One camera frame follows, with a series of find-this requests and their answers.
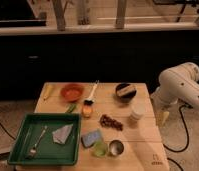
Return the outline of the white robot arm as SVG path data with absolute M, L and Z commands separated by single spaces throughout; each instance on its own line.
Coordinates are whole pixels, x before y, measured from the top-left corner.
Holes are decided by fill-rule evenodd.
M 186 62 L 163 70 L 159 86 L 150 95 L 156 124 L 162 126 L 170 112 L 168 108 L 183 100 L 199 111 L 199 66 Z

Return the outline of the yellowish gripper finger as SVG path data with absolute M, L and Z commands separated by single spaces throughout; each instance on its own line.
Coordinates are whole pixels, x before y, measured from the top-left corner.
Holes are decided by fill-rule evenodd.
M 169 114 L 170 112 L 169 111 L 163 111 L 161 112 L 159 115 L 158 115 L 158 118 L 157 118 L 157 125 L 159 127 L 163 126 L 164 123 L 166 122 L 166 120 L 168 119 L 169 117 Z

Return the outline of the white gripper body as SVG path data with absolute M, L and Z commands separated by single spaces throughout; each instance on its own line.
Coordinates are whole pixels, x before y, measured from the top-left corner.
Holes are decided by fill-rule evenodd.
M 178 98 L 162 87 L 157 87 L 150 95 L 155 116 L 160 118 L 163 113 L 172 105 L 178 102 Z

